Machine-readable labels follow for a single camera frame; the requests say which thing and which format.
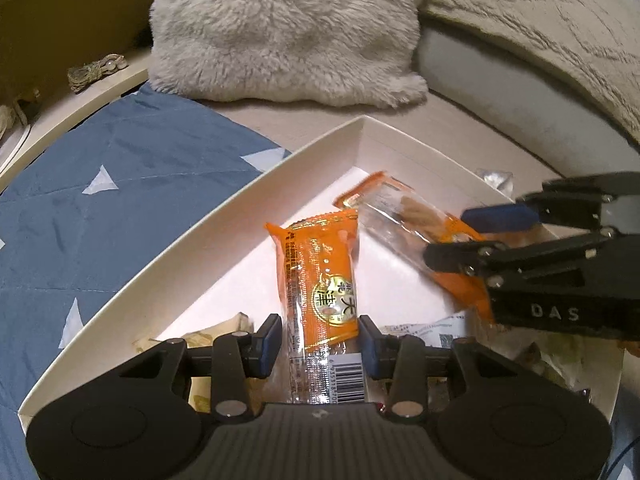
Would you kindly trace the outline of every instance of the brown wall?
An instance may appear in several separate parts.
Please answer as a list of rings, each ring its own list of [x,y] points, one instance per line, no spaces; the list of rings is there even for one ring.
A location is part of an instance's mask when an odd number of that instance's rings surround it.
[[[151,2],[0,0],[0,93],[37,88],[46,99],[66,84],[69,67],[130,50]]]

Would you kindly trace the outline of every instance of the black cable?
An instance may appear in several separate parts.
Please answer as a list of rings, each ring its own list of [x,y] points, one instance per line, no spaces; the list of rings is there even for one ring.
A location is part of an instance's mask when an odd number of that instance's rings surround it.
[[[636,436],[635,439],[633,439],[628,444],[628,446],[626,446],[625,449],[623,449],[619,453],[619,455],[613,461],[613,464],[611,464],[611,467],[607,469],[607,473],[606,475],[603,476],[602,480],[609,480],[609,477],[611,476],[611,473],[613,473],[613,470],[616,468],[616,466],[620,463],[620,461],[624,458],[624,456],[638,443],[640,443],[640,435]]]

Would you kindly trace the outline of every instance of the orange snack package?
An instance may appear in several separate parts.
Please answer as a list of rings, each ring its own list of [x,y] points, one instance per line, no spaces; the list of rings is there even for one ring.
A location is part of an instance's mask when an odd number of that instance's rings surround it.
[[[281,228],[276,243],[278,291],[285,318],[293,402],[330,402],[328,356],[358,335],[351,248],[358,213],[327,213]]]
[[[433,272],[423,259],[426,244],[484,240],[455,216],[440,211],[423,200],[413,188],[386,171],[372,173],[334,202],[338,208],[357,208],[360,225],[383,244],[407,259],[448,290],[460,303],[474,306],[492,320],[488,296],[482,280],[462,274]]]

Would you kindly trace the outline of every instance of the white triangle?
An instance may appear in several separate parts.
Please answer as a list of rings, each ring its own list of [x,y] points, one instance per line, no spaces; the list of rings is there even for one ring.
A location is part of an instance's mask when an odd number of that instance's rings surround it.
[[[271,148],[270,150],[252,153],[251,155],[245,155],[241,158],[251,164],[256,170],[265,172],[278,164],[283,159],[284,153],[284,148]]]
[[[620,471],[620,476],[618,476],[618,480],[634,480],[634,475],[626,465],[622,466],[622,471]]]
[[[66,315],[65,327],[62,329],[62,338],[58,348],[64,348],[71,340],[82,330],[82,319],[78,310],[78,298],[74,298],[74,304],[71,305],[69,313]]]
[[[100,166],[100,171],[98,171],[98,174],[82,194],[92,195],[99,191],[106,191],[107,189],[118,189],[118,186],[115,185],[113,179],[109,176],[109,173],[107,173],[107,170],[104,169],[104,166]]]

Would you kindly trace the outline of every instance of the blue bedsheet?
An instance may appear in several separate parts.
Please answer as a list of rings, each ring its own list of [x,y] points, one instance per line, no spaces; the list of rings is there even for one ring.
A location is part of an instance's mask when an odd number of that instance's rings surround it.
[[[201,104],[143,86],[57,140],[2,193],[0,479],[36,478],[16,412],[60,353],[74,300],[85,324],[260,175],[241,157],[265,150],[271,161],[286,155]],[[104,181],[101,167],[117,189],[83,193]]]

